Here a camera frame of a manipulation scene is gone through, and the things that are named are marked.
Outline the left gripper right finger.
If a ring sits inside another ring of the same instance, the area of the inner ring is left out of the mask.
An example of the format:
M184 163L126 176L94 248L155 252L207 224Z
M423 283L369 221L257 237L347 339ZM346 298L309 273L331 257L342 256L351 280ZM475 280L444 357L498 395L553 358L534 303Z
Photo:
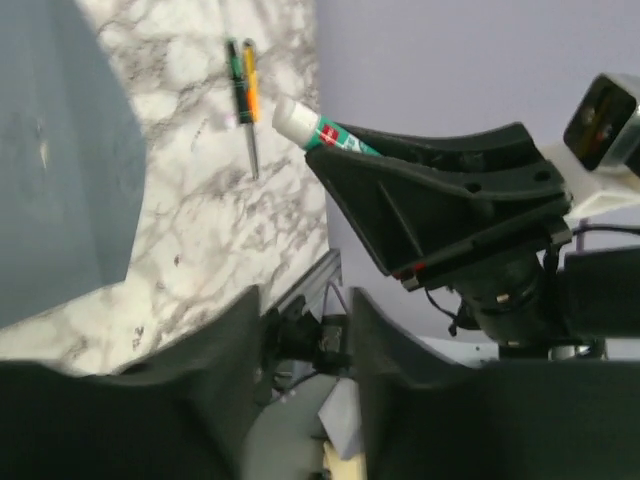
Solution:
M350 331L371 479L635 479L639 367L455 364L361 290Z

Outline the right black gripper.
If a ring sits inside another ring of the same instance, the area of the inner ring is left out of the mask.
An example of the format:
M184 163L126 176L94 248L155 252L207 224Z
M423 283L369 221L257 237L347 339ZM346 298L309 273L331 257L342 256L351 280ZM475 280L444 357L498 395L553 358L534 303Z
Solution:
M320 146L306 163L385 276L438 288L572 239L565 181L519 122L453 138L352 131L375 154Z

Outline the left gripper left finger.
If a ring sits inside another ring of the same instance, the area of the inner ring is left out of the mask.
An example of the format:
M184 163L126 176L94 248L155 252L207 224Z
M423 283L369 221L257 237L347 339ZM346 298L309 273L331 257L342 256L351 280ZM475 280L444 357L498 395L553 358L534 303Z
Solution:
M1 365L5 479L237 479L254 418L260 292L117 375Z

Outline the green white glue stick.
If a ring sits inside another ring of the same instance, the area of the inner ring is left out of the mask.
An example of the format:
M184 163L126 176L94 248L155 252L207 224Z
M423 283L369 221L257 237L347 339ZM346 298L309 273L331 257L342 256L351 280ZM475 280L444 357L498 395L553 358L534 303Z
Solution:
M380 155L345 128L286 96L276 102L272 126L304 151L327 145L352 152Z

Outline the grey paper envelope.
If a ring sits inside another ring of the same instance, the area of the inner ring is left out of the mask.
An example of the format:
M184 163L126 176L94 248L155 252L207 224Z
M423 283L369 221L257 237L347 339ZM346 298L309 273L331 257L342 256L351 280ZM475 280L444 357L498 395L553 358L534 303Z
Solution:
M1 5L1 323L127 275L146 142L73 1Z

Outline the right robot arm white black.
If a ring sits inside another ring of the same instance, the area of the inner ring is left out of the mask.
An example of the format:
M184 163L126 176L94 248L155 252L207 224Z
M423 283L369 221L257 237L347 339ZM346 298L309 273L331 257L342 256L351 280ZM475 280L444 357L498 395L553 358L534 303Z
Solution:
M523 125L356 135L373 151L321 145L308 166L382 274L460 296L454 329L538 350L638 336L638 248L561 254L575 234L567 184Z

